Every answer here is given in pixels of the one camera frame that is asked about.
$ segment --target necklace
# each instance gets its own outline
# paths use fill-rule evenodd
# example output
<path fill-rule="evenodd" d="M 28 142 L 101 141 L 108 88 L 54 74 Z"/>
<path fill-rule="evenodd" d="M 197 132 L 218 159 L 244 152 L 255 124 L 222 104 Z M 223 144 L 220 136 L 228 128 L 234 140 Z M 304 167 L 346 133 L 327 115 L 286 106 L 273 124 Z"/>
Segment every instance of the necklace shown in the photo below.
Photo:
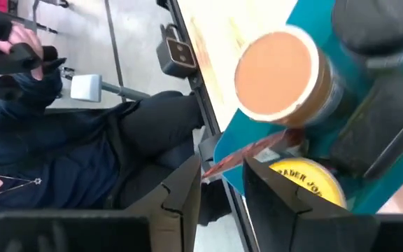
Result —
<path fill-rule="evenodd" d="M 9 192 L 9 191 L 12 191 L 12 190 L 16 190 L 16 189 L 19 189 L 19 188 L 22 188 L 22 187 L 28 186 L 30 184 L 35 184 L 36 186 L 38 186 L 38 185 L 41 184 L 41 181 L 42 181 L 41 178 L 35 178 L 33 181 L 31 181 L 31 180 L 28 180 L 28 179 L 13 178 L 13 177 L 10 177 L 10 176 L 2 176 L 2 175 L 0 175 L 0 178 L 12 179 L 12 180 L 16 180 L 16 181 L 24 181 L 24 182 L 26 182 L 26 183 L 23 183 L 22 185 L 17 185 L 15 187 L 9 188 L 7 190 L 1 191 L 0 194 L 6 193 L 6 192 Z"/>

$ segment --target tiled floor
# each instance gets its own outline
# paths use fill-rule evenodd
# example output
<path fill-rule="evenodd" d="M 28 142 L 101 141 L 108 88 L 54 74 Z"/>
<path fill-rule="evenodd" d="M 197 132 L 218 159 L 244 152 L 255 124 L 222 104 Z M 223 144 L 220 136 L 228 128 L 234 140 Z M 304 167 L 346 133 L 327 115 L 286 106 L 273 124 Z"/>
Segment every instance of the tiled floor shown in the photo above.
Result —
<path fill-rule="evenodd" d="M 19 1 L 19 16 L 32 18 L 33 1 Z M 76 74 L 101 74 L 106 82 L 119 85 L 105 0 L 69 2 L 70 9 L 40 3 L 38 22 L 59 32 L 38 31 L 43 44 L 55 46 L 61 57 L 68 58 L 65 65 L 76 69 Z M 164 75 L 155 52 L 161 39 L 160 24 L 171 22 L 169 12 L 157 6 L 155 0 L 110 0 L 109 7 L 124 86 L 151 95 L 163 90 L 187 94 L 188 82 Z M 64 80 L 64 84 L 64 97 L 52 107 L 106 108 L 121 102 L 107 92 L 99 104 L 75 101 L 69 99 L 69 82 Z M 243 251 L 234 219 L 226 216 L 208 227 L 199 227 L 195 251 Z"/>

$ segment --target yellow lid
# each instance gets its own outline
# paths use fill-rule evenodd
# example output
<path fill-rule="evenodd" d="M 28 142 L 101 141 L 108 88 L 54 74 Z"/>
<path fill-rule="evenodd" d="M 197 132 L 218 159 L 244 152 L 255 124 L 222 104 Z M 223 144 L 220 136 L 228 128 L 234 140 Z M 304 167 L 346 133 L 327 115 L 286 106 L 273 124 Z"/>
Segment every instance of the yellow lid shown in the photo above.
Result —
<path fill-rule="evenodd" d="M 270 168 L 325 200 L 346 208 L 340 185 L 321 164 L 296 157 L 283 159 L 270 165 Z"/>

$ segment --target grey pole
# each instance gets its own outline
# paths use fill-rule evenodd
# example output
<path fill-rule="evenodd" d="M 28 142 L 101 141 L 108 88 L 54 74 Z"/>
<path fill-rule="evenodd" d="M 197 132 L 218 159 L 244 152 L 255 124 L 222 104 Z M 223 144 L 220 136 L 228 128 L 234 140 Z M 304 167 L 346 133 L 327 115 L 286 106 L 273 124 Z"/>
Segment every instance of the grey pole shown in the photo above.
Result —
<path fill-rule="evenodd" d="M 104 81 L 102 81 L 102 90 L 112 92 L 112 93 L 117 94 L 117 95 L 119 95 L 121 97 L 131 99 L 133 101 L 138 101 L 138 100 L 150 97 L 149 94 L 139 92 L 139 91 L 130 89 L 128 87 L 120 87 L 120 86 L 111 85 L 111 84 L 108 84 L 108 83 L 106 83 Z"/>

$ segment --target hand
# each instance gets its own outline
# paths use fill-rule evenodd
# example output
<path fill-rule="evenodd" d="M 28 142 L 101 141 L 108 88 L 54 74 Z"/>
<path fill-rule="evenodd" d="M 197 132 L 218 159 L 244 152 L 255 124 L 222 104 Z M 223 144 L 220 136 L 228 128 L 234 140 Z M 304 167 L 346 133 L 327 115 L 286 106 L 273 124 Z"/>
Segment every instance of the hand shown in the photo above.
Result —
<path fill-rule="evenodd" d="M 0 51 L 9 54 L 10 48 L 17 43 L 28 44 L 34 52 L 43 60 L 43 47 L 41 46 L 40 39 L 34 31 L 24 28 L 21 24 L 13 23 L 12 32 L 8 41 L 0 41 Z M 41 66 L 31 71 L 34 79 L 41 81 L 43 79 L 43 70 Z"/>

